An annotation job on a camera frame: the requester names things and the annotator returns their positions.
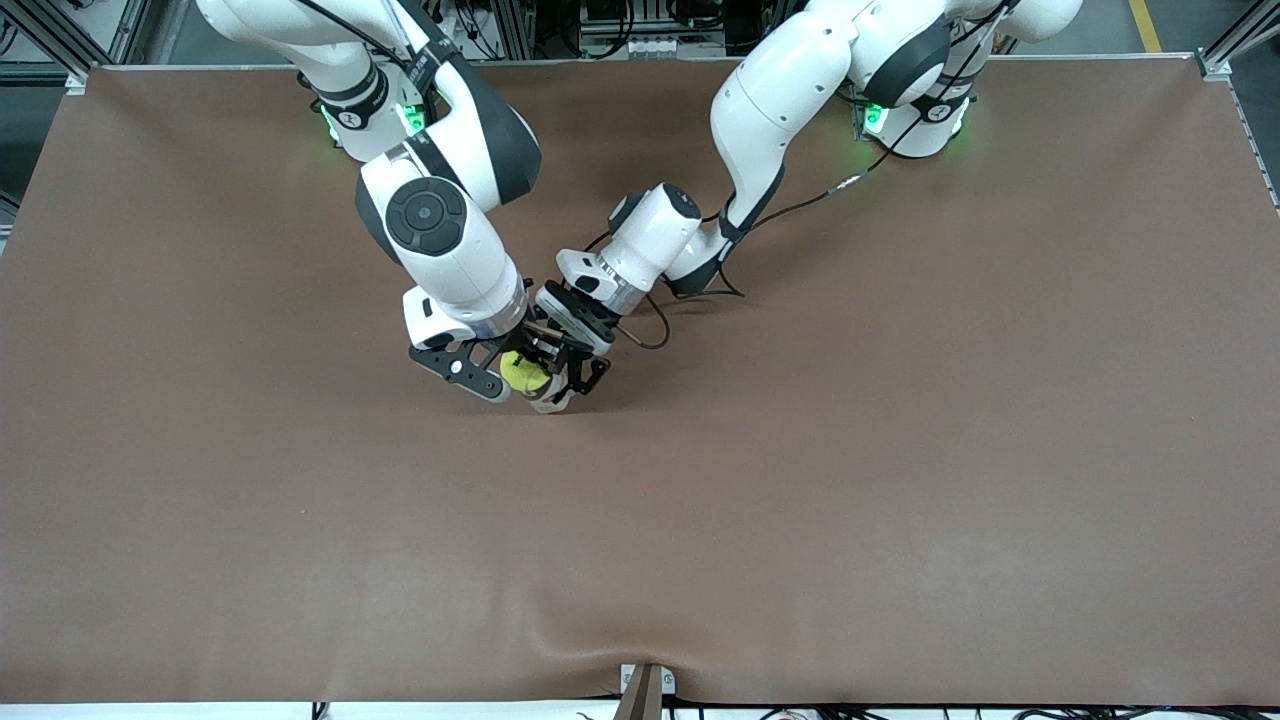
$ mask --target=green led light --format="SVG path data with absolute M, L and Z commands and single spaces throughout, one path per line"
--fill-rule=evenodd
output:
M 324 105 L 320 106 L 320 114 L 324 115 L 324 122 L 329 126 L 329 137 L 332 137 L 334 142 L 339 142 L 338 128 L 334 127 L 333 118 L 329 115 L 329 110 Z
M 884 120 L 888 119 L 888 110 L 881 108 L 879 105 L 870 102 L 867 105 L 865 124 L 867 132 L 879 132 L 884 128 Z
M 422 128 L 426 127 L 426 117 L 422 111 L 421 105 L 396 105 L 396 110 L 401 115 L 401 122 L 404 123 L 404 132 L 410 135 L 417 135 Z

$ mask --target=yellow floor line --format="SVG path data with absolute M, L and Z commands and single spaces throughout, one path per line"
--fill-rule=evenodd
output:
M 1142 49 L 1147 53 L 1162 53 L 1156 24 L 1151 22 L 1151 10 L 1147 9 L 1147 0 L 1129 0 L 1129 9 L 1133 10 L 1133 22 L 1138 23 Z

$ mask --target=tennis ball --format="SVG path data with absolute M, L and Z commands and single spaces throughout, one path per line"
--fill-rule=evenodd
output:
M 535 393 L 552 380 L 538 363 L 515 351 L 502 354 L 499 372 L 516 392 L 524 395 Z

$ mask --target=brown surface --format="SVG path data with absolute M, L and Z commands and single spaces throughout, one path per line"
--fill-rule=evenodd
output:
M 494 72 L 525 273 L 728 191 L 727 65 Z M 1189 61 L 1002 61 L 540 418 L 404 357 L 287 72 L 96 73 L 0 265 L 8 701 L 1280 703 L 1280 223 Z M 781 201 L 861 167 L 832 104 Z M 654 334 L 652 318 L 632 322 Z M 484 443 L 481 452 L 468 451 Z

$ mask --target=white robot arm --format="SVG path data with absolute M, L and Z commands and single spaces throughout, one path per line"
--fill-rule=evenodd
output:
M 872 102 L 902 108 L 878 129 L 886 146 L 913 156 L 937 152 L 989 54 L 974 54 L 989 33 L 970 32 L 955 46 L 952 33 L 1001 17 L 1009 35 L 1044 40 L 1066 27 L 1079 6 L 1080 0 L 812 0 L 764 38 L 717 92 L 712 135 L 733 195 L 718 222 L 695 232 L 667 269 L 668 286 L 677 296 L 691 296 L 716 278 L 781 184 L 791 138 L 844 78 Z M 964 77 L 955 78 L 961 68 Z
M 419 4 L 198 3 L 219 32 L 297 63 L 339 120 L 346 150 L 366 160 L 356 209 L 383 251 L 416 283 L 402 299 L 416 363 L 492 402 L 511 393 L 492 369 L 507 354 L 556 375 L 556 401 L 590 392 L 608 363 L 585 343 L 534 322 L 527 284 L 485 217 L 532 188 L 541 164 L 538 141 Z M 384 68 L 357 37 L 404 56 Z M 439 92 L 448 115 L 406 137 L 392 96 L 403 83 L 421 97 Z M 475 357 L 477 350 L 483 357 Z M 584 377 L 588 365 L 590 375 Z

